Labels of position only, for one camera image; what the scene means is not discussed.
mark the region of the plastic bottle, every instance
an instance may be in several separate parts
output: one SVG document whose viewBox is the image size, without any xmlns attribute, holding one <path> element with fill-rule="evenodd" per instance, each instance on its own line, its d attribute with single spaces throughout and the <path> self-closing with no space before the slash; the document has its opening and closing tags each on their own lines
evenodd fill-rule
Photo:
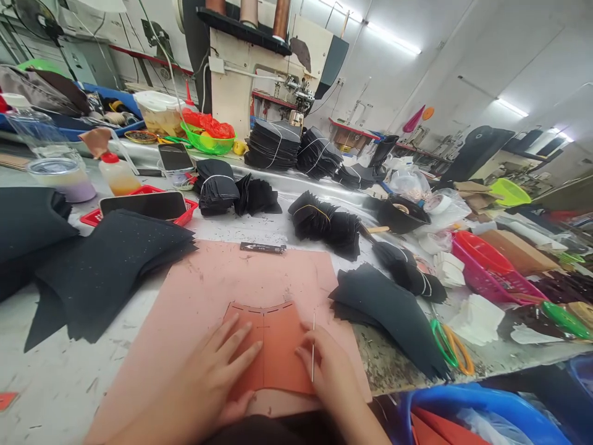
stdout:
<svg viewBox="0 0 593 445">
<path fill-rule="evenodd" d="M 41 111 L 35 111 L 26 97 L 18 94 L 3 93 L 2 97 L 12 107 L 7 111 L 6 119 L 18 133 L 22 141 L 39 158 L 69 158 L 85 171 L 86 166 L 78 151 L 52 121 Z"/>
<path fill-rule="evenodd" d="M 129 195 L 142 186 L 130 165 L 115 153 L 102 155 L 99 170 L 115 196 Z"/>
</svg>

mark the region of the pink fabric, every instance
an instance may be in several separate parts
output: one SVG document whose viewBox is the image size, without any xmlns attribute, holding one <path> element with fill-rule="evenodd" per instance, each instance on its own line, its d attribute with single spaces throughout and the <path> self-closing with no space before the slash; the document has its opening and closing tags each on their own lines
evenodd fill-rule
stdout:
<svg viewBox="0 0 593 445">
<path fill-rule="evenodd" d="M 239 244 L 196 241 L 200 250 L 167 275 L 152 310 L 103 398 L 85 444 L 101 444 L 132 421 L 183 365 L 208 329 L 221 323 L 230 302 L 267 308 L 296 303 L 300 318 L 325 327 L 347 351 L 364 398 L 369 388 L 354 332 L 334 320 L 329 293 L 337 287 L 326 252 L 287 250 L 283 255 L 243 252 Z M 275 389 L 257 392 L 248 412 L 281 417 L 319 409 L 315 397 Z"/>
</svg>

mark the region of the blue basket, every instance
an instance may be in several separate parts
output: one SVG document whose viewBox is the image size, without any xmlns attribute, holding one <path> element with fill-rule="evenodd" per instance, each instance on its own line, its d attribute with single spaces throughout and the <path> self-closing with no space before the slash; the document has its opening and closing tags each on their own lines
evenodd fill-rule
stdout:
<svg viewBox="0 0 593 445">
<path fill-rule="evenodd" d="M 406 445 L 414 445 L 410 412 L 415 406 L 444 418 L 456 417 L 462 408 L 493 412 L 511 422 L 537 445 L 571 445 L 556 425 L 510 392 L 482 388 L 474 383 L 435 386 L 406 392 L 401 397 L 399 414 Z"/>
<path fill-rule="evenodd" d="M 92 85 L 90 83 L 83 83 L 83 85 L 87 91 L 96 91 L 103 97 L 110 97 L 121 100 L 121 102 L 124 105 L 126 105 L 126 107 L 128 107 L 131 110 L 131 112 L 133 112 L 138 117 L 142 117 L 140 109 L 138 108 L 138 105 L 136 105 L 136 101 L 130 93 L 126 93 L 125 91 L 112 90 L 111 88 L 99 87 L 97 85 Z M 116 134 L 119 137 L 122 137 L 124 133 L 126 133 L 127 131 L 139 130 L 145 127 L 146 126 L 144 124 L 144 121 L 140 121 L 136 122 L 135 124 L 128 125 L 127 127 L 116 130 Z M 10 123 L 6 120 L 6 116 L 3 114 L 0 114 L 0 130 L 10 133 L 15 132 Z M 87 130 L 72 130 L 60 128 L 60 131 L 64 134 L 64 136 L 66 136 L 66 138 L 69 141 L 80 142 L 78 135 L 85 133 Z"/>
</svg>

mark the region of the smartphone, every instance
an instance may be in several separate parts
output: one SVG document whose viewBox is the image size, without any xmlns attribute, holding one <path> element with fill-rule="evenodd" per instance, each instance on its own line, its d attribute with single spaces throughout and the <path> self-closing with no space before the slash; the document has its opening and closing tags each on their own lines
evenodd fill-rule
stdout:
<svg viewBox="0 0 593 445">
<path fill-rule="evenodd" d="M 174 221 L 186 212 L 181 192 L 147 193 L 103 198 L 99 209 L 105 217 L 109 212 L 125 209 L 151 218 Z"/>
<path fill-rule="evenodd" d="M 162 166 L 165 170 L 193 170 L 194 165 L 183 144 L 160 144 Z"/>
</svg>

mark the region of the work table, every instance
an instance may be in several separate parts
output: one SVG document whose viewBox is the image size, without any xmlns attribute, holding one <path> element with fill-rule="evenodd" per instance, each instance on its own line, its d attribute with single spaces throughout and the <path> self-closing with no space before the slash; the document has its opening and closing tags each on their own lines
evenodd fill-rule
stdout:
<svg viewBox="0 0 593 445">
<path fill-rule="evenodd" d="M 97 208 L 100 198 L 111 195 L 98 172 L 97 162 L 87 160 L 87 164 L 99 195 L 87 203 L 74 205 L 69 221 L 81 230 L 82 235 L 88 235 L 92 227 L 82 224 L 80 217 Z M 250 170 L 238 163 L 234 163 L 233 169 L 237 177 Z M 333 201 L 358 214 L 363 224 L 377 225 L 369 213 L 373 198 L 360 192 L 345 190 L 329 180 L 313 182 L 294 172 L 281 174 L 254 171 L 254 176 L 268 180 L 272 188 L 278 190 L 278 202 L 283 214 L 258 214 L 255 217 L 246 215 L 238 218 L 231 210 L 225 215 L 203 218 L 200 211 L 196 210 L 186 227 L 195 231 L 195 237 L 199 239 L 226 242 L 250 240 L 262 244 L 286 244 L 288 248 L 327 250 L 321 242 L 299 241 L 294 235 L 287 213 L 292 201 L 308 189 L 321 200 Z M 165 178 L 142 177 L 141 181 L 160 189 L 171 188 Z M 35 181 L 27 173 L 0 167 L 0 187 L 34 185 Z M 185 195 L 196 200 L 193 192 L 185 192 Z M 411 236 L 402 238 L 389 233 L 375 236 L 409 248 L 431 261 L 430 256 L 422 251 Z M 371 243 L 362 237 L 360 250 L 361 255 L 356 262 L 331 254 L 335 272 L 357 268 L 364 262 L 380 268 L 372 253 Z M 25 339 L 38 301 L 37 290 L 35 286 L 29 285 L 0 303 L 0 391 L 19 393 L 19 398 L 10 409 L 0 414 L 0 444 L 81 443 L 103 395 L 109 390 L 130 345 L 151 310 L 166 274 L 167 271 L 161 271 L 147 278 L 95 344 L 71 341 L 66 329 L 62 328 L 24 354 Z M 441 321 L 450 320 L 467 295 L 467 288 L 448 292 L 447 303 L 435 306 Z M 429 307 L 421 299 L 419 303 L 429 315 Z M 427 381 L 374 329 L 359 325 L 354 325 L 353 328 L 371 391 L 375 396 L 442 383 Z M 455 372 L 456 383 L 557 363 L 593 351 L 593 346 L 589 344 L 523 346 L 503 340 L 484 347 L 467 342 L 465 344 L 476 364 L 476 376 L 467 377 Z"/>
</svg>

